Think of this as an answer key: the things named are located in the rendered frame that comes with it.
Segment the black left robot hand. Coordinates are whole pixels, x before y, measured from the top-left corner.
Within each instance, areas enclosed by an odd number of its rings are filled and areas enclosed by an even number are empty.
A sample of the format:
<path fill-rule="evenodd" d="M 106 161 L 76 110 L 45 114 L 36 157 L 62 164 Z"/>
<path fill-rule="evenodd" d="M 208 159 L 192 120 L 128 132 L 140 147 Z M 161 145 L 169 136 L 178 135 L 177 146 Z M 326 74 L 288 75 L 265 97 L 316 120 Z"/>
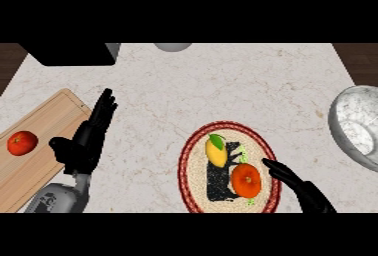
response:
<path fill-rule="evenodd" d="M 90 118 L 79 124 L 73 137 L 50 139 L 48 146 L 53 149 L 56 161 L 65 165 L 65 174 L 90 175 L 94 171 L 116 107 L 112 90 L 106 88 L 94 104 Z"/>

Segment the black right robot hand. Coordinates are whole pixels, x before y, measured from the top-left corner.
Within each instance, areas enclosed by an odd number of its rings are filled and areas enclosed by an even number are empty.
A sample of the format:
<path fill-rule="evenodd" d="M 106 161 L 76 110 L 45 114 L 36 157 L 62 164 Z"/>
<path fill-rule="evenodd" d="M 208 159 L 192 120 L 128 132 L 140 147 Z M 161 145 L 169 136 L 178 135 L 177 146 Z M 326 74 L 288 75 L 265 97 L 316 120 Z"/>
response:
<path fill-rule="evenodd" d="M 293 191 L 302 212 L 335 213 L 336 210 L 314 184 L 302 181 L 283 163 L 267 158 L 262 158 L 261 162 L 268 168 L 270 176 L 282 181 Z"/>

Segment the orange squash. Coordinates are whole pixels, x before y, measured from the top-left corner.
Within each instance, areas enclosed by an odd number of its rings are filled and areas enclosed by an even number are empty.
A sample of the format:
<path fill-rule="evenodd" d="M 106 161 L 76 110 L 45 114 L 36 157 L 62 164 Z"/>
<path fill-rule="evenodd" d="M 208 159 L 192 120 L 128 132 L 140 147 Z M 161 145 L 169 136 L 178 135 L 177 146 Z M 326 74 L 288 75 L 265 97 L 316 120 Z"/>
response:
<path fill-rule="evenodd" d="M 261 191 L 261 178 L 257 168 L 240 163 L 231 171 L 230 182 L 234 193 L 243 198 L 254 198 Z"/>

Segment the round woven red-rimmed placemat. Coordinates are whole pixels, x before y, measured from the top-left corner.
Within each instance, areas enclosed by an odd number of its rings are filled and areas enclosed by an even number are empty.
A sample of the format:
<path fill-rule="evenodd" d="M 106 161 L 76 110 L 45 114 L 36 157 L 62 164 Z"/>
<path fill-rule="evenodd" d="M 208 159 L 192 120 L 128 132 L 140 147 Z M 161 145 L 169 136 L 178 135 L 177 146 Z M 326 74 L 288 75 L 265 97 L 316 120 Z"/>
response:
<path fill-rule="evenodd" d="M 205 154 L 209 136 L 221 140 L 225 163 L 217 167 Z M 262 137 L 245 125 L 217 121 L 190 135 L 178 157 L 178 188 L 192 213 L 273 213 L 280 199 L 280 181 L 268 174 L 261 159 L 274 160 Z M 261 190 L 252 199 L 242 197 L 231 185 L 233 169 L 251 165 L 259 174 Z"/>

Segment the wooden cutting board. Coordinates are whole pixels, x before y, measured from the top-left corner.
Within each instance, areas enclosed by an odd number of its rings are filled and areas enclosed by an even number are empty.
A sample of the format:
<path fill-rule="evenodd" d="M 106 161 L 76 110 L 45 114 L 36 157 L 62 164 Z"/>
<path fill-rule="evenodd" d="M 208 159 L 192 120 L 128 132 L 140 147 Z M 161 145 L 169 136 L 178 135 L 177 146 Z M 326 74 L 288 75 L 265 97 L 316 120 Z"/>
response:
<path fill-rule="evenodd" d="M 60 172 L 63 165 L 56 161 L 50 138 L 72 138 L 90 114 L 90 108 L 65 88 L 0 134 L 0 212 L 17 212 Z M 29 131 L 38 141 L 29 153 L 14 156 L 7 150 L 7 140 L 19 131 Z"/>

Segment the red tomato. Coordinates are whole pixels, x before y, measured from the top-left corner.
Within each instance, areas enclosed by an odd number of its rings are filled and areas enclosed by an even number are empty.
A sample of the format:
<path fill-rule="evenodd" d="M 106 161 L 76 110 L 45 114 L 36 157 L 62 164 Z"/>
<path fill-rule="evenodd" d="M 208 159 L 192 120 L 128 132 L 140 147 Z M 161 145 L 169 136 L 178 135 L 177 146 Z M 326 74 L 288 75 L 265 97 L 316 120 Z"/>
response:
<path fill-rule="evenodd" d="M 38 144 L 38 138 L 29 131 L 16 132 L 7 139 L 7 151 L 13 156 L 28 154 Z"/>

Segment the yellow lemon with leaf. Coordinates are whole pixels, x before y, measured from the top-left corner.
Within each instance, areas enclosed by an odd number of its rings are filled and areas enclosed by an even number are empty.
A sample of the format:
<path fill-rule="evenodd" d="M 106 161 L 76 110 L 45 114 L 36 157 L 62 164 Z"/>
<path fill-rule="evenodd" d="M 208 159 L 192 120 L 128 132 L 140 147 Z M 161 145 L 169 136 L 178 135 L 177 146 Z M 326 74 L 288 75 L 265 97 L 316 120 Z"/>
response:
<path fill-rule="evenodd" d="M 205 142 L 205 155 L 212 165 L 223 168 L 227 161 L 227 149 L 223 137 L 217 134 L 208 135 L 208 140 Z"/>

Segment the black box appliance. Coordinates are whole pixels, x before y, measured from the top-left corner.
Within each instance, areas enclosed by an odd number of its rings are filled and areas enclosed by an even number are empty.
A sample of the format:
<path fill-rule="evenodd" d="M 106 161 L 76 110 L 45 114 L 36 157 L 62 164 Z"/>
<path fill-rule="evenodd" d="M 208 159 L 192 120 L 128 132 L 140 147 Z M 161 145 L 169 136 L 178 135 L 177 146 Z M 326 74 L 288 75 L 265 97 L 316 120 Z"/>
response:
<path fill-rule="evenodd" d="M 116 62 L 119 43 L 20 43 L 44 66 L 110 66 Z"/>

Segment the grey round object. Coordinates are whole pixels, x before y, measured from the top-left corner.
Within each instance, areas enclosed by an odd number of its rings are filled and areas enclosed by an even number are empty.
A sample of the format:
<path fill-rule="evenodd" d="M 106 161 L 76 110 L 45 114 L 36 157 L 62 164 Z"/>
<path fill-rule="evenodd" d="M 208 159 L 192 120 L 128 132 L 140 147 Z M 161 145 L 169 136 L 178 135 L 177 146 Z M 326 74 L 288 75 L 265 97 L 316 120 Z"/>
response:
<path fill-rule="evenodd" d="M 190 46 L 190 43 L 156 43 L 155 46 L 165 52 L 180 52 Z"/>

